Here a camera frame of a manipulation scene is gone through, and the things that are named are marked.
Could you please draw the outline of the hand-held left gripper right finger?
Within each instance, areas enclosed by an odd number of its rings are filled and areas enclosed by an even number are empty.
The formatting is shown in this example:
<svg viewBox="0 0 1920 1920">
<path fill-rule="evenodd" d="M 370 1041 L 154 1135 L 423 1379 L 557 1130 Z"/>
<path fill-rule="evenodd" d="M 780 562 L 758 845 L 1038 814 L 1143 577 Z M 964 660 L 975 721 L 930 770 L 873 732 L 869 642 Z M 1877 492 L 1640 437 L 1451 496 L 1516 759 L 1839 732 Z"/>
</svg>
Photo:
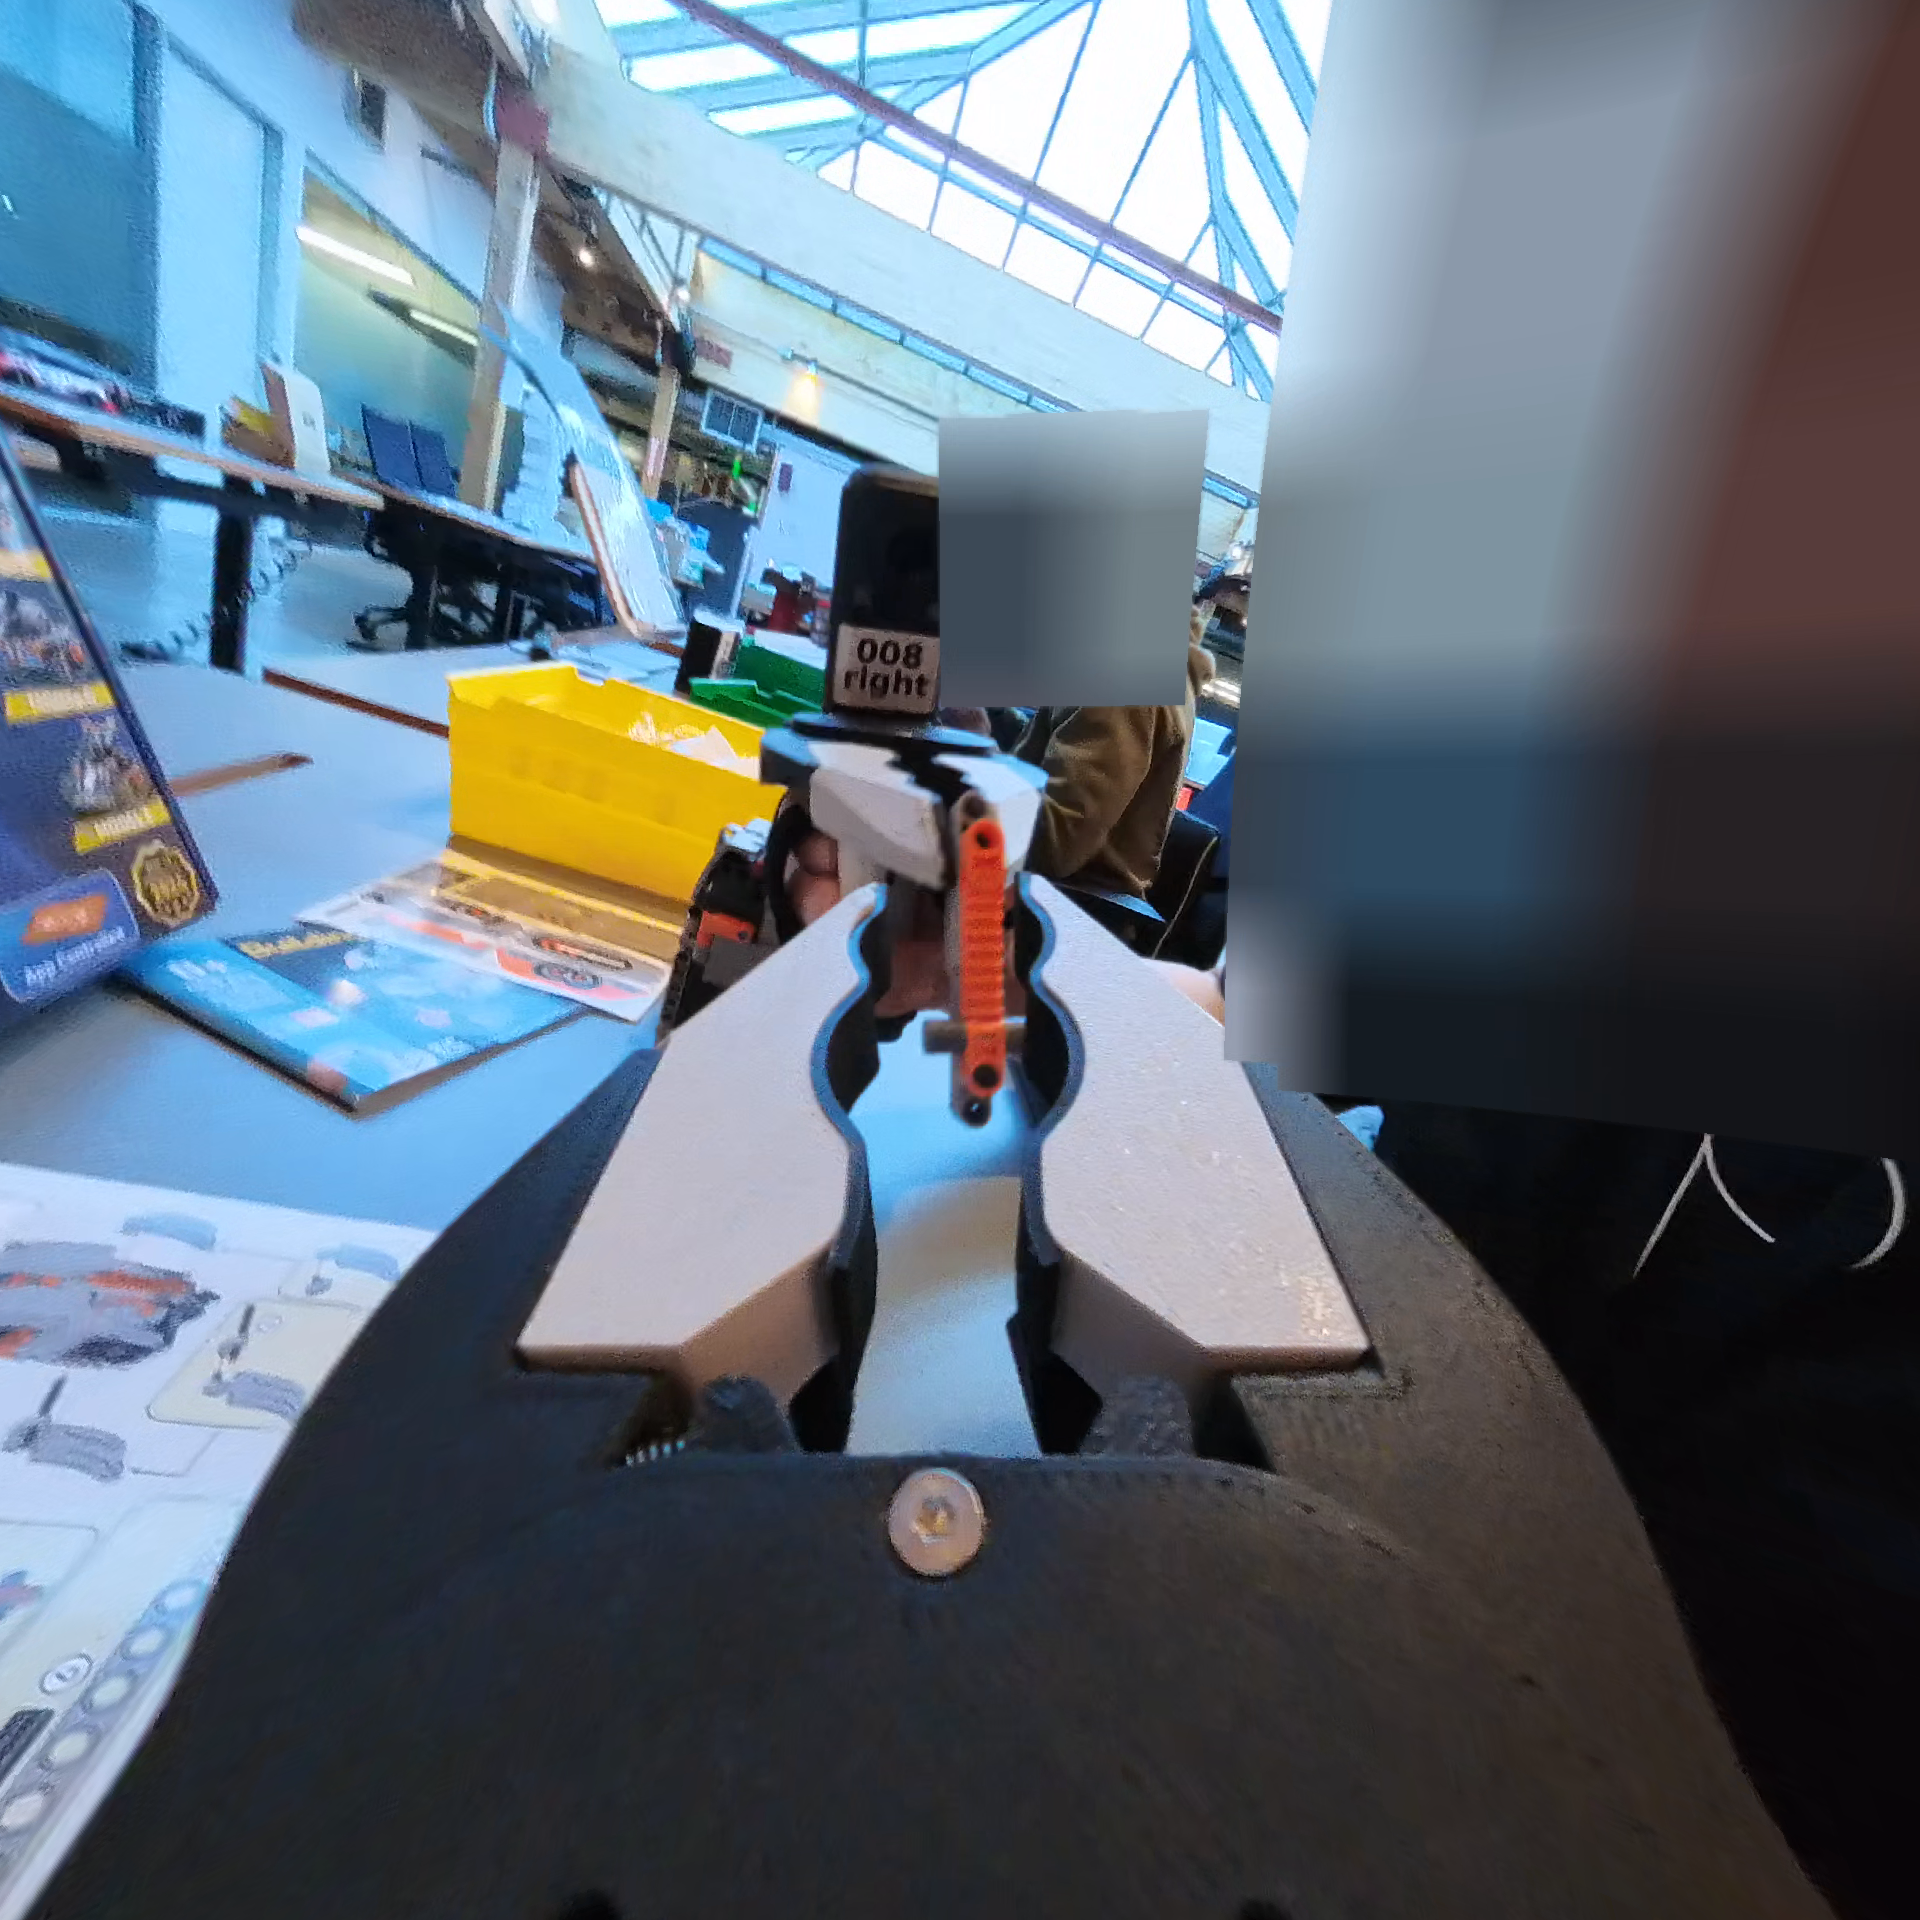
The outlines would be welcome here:
<svg viewBox="0 0 1920 1920">
<path fill-rule="evenodd" d="M 1373 1354 L 1221 1027 L 1048 880 L 1018 906 L 1018 1373 L 1045 1454 L 1130 1379 L 1238 1450 L 1229 1379 Z"/>
</svg>

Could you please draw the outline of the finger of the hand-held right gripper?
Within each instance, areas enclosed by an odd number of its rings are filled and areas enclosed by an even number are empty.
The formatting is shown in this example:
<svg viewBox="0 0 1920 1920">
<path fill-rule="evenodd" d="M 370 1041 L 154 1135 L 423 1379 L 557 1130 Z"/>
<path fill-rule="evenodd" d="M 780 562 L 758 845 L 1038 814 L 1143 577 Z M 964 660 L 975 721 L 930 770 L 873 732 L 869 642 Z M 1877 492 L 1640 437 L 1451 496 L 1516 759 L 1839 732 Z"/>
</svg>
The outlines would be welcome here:
<svg viewBox="0 0 1920 1920">
<path fill-rule="evenodd" d="M 836 847 L 843 890 L 901 881 L 945 890 L 944 804 L 873 744 L 812 744 L 810 822 Z"/>
<path fill-rule="evenodd" d="M 1043 814 L 1043 770 L 1007 753 L 957 753 L 956 772 L 997 822 L 1005 871 L 1020 874 Z"/>
</svg>

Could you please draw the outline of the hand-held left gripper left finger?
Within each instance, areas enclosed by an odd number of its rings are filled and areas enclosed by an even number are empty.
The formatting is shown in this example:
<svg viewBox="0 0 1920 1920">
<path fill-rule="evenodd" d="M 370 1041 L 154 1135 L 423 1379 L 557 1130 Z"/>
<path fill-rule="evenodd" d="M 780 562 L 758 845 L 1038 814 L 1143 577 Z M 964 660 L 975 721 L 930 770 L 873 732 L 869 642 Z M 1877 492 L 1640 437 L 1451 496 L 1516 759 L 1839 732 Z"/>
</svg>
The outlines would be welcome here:
<svg viewBox="0 0 1920 1920">
<path fill-rule="evenodd" d="M 763 1383 L 841 1451 L 875 1309 L 851 1106 L 880 1067 L 887 891 L 854 890 L 664 1043 L 532 1307 L 532 1367 Z"/>
</svg>

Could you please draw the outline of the orange toy beam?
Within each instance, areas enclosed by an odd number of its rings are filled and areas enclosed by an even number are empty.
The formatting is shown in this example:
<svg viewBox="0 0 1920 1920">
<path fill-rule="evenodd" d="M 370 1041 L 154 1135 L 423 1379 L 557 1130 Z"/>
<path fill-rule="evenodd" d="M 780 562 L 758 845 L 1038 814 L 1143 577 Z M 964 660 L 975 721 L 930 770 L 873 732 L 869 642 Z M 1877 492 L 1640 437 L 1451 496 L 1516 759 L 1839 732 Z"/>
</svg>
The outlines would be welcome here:
<svg viewBox="0 0 1920 1920">
<path fill-rule="evenodd" d="M 974 806 L 968 830 L 968 874 L 964 900 L 948 914 L 952 1018 L 966 1023 L 995 1023 L 1005 1020 L 1004 1000 L 1004 891 L 1002 836 L 997 822 L 983 806 Z M 956 1058 L 1000 1060 L 1004 1054 L 972 1054 Z"/>
</svg>

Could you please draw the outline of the grey desk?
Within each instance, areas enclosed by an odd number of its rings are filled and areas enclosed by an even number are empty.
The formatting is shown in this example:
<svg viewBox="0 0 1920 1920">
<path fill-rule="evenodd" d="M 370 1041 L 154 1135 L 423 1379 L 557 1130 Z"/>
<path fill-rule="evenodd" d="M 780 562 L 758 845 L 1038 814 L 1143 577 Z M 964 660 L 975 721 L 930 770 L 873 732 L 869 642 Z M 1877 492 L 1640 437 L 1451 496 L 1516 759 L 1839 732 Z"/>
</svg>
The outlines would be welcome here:
<svg viewBox="0 0 1920 1920">
<path fill-rule="evenodd" d="M 123 670 L 172 778 L 301 763 L 182 804 L 218 890 L 205 933 L 259 932 L 439 852 L 442 737 L 198 666 Z M 4 1159 L 416 1229 L 444 1229 L 591 1091 L 654 1023 L 583 1015 L 376 1116 L 322 1096 L 117 988 L 61 998 L 4 1034 Z M 1005 1331 L 1024 1116 L 948 1112 L 948 1065 L 915 1026 L 880 1050 L 854 1108 L 875 1200 L 875 1319 L 854 1454 L 1033 1455 Z"/>
</svg>

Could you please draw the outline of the wooden background desk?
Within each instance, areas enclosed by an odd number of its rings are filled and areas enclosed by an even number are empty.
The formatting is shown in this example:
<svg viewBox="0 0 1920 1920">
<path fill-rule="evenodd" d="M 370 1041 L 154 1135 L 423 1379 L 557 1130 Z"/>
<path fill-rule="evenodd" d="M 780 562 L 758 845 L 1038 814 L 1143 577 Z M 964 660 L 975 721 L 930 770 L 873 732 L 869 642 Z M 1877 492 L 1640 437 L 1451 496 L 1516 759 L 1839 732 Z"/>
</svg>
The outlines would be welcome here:
<svg viewBox="0 0 1920 1920">
<path fill-rule="evenodd" d="M 301 533 L 361 532 L 382 507 L 367 486 L 207 447 L 36 389 L 4 386 L 1 413 L 52 443 L 59 472 L 76 483 L 214 512 L 205 660 L 231 674 L 248 671 L 257 522 L 277 519 Z"/>
</svg>

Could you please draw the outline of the green plastic bin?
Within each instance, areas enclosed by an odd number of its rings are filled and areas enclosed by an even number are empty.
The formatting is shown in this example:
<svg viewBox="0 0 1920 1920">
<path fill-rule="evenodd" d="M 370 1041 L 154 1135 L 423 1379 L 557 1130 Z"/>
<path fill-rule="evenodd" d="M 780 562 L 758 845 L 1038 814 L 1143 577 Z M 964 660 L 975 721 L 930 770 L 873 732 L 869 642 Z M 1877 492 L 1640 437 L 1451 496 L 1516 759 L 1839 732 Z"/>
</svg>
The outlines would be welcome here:
<svg viewBox="0 0 1920 1920">
<path fill-rule="evenodd" d="M 753 727 L 786 727 L 795 715 L 825 709 L 824 651 L 814 645 L 795 657 L 753 638 L 732 655 L 726 675 L 690 678 L 686 697 Z"/>
</svg>

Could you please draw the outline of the toy car model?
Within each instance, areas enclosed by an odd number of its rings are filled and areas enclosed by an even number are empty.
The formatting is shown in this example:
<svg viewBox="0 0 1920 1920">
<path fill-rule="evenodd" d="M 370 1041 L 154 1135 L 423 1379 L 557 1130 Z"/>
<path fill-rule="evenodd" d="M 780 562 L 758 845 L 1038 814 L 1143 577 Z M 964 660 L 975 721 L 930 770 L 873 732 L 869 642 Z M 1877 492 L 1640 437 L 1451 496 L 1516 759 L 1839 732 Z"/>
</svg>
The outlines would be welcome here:
<svg viewBox="0 0 1920 1920">
<path fill-rule="evenodd" d="M 657 1008 L 656 1039 L 665 1043 L 775 947 L 765 875 L 772 824 L 722 827 L 688 900 L 673 967 Z"/>
</svg>

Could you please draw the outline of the large tilted board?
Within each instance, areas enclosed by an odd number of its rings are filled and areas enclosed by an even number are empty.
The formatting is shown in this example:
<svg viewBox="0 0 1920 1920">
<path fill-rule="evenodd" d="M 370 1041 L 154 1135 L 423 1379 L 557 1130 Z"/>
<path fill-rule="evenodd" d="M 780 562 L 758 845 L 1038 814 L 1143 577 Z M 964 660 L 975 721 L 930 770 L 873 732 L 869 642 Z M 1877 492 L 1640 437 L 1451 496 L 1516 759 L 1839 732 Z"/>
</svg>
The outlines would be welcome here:
<svg viewBox="0 0 1920 1920">
<path fill-rule="evenodd" d="M 620 453 L 611 455 L 611 467 L 602 467 L 572 449 L 565 487 L 614 623 L 638 642 L 682 651 L 688 625 L 680 593 L 632 467 Z"/>
</svg>

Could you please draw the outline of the yellow plastic bin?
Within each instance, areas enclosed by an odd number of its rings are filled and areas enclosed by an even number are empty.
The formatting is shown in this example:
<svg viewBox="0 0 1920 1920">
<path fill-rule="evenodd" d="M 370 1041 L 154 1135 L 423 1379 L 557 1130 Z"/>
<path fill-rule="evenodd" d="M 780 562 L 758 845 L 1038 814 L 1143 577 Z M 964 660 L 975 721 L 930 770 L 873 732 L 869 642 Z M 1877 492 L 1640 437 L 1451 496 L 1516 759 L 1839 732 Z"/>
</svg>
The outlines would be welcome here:
<svg viewBox="0 0 1920 1920">
<path fill-rule="evenodd" d="M 729 826 L 769 822 L 761 732 L 572 664 L 446 681 L 450 827 L 582 875 L 686 904 Z"/>
</svg>

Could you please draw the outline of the sticker sheet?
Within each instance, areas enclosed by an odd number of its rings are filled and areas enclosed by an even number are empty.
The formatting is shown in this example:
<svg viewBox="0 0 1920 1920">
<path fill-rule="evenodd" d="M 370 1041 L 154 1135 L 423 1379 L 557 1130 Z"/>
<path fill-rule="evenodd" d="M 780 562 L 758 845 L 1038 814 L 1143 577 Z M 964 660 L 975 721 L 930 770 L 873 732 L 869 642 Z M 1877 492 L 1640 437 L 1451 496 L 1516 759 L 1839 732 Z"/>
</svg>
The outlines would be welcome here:
<svg viewBox="0 0 1920 1920">
<path fill-rule="evenodd" d="M 434 953 L 634 1023 L 673 972 L 682 914 L 586 877 L 442 849 L 300 909 L 300 922 Z"/>
</svg>

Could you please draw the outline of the blue manual booklet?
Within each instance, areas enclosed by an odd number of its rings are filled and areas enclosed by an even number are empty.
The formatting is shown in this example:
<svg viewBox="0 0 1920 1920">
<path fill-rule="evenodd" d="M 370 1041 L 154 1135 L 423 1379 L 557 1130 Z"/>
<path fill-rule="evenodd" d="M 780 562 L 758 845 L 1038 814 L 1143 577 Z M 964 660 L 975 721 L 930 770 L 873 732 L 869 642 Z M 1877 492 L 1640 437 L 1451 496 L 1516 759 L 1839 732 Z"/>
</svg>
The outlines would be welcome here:
<svg viewBox="0 0 1920 1920">
<path fill-rule="evenodd" d="M 579 1011 L 509 977 L 318 924 L 169 939 L 122 976 L 353 1113 L 434 1087 Z"/>
</svg>

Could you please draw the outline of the blue office chair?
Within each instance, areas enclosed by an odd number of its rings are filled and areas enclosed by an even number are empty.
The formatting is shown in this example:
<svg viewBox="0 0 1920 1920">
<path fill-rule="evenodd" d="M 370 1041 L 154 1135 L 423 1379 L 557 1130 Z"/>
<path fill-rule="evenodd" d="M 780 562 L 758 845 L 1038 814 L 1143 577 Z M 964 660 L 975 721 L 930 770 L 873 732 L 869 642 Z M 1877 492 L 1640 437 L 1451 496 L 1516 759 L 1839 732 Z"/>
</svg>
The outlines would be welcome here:
<svg viewBox="0 0 1920 1920">
<path fill-rule="evenodd" d="M 405 572 L 407 593 L 399 606 L 370 606 L 353 613 L 355 638 L 348 645 L 361 654 L 425 649 L 463 643 L 467 623 L 457 593 L 444 585 L 446 539 L 439 522 L 394 502 L 387 494 L 405 492 L 422 498 L 444 498 L 452 467 L 444 449 L 434 475 L 423 461 L 423 440 L 416 423 L 361 405 L 361 437 L 366 442 L 372 480 L 384 504 L 366 519 L 366 551 L 379 562 Z"/>
</svg>

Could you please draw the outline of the open instruction booklet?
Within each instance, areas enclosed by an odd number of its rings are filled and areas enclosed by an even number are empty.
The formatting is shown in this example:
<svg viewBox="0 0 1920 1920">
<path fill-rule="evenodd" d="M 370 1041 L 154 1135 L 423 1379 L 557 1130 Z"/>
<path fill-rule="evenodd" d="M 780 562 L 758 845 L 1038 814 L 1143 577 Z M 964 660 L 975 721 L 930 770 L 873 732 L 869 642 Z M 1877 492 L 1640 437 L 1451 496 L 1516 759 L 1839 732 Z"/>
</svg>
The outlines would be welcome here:
<svg viewBox="0 0 1920 1920">
<path fill-rule="evenodd" d="M 288 1433 L 432 1231 L 1 1166 L 1 1914 L 180 1673 Z"/>
</svg>

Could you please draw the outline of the blue toy box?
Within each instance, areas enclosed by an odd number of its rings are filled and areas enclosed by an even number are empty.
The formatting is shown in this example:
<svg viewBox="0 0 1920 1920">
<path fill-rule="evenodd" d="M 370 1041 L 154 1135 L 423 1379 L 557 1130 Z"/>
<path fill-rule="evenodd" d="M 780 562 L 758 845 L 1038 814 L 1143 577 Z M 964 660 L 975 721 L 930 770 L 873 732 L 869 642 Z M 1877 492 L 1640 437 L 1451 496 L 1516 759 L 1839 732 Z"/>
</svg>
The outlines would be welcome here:
<svg viewBox="0 0 1920 1920">
<path fill-rule="evenodd" d="M 155 749 L 1 449 L 1 1030 L 214 912 Z"/>
</svg>

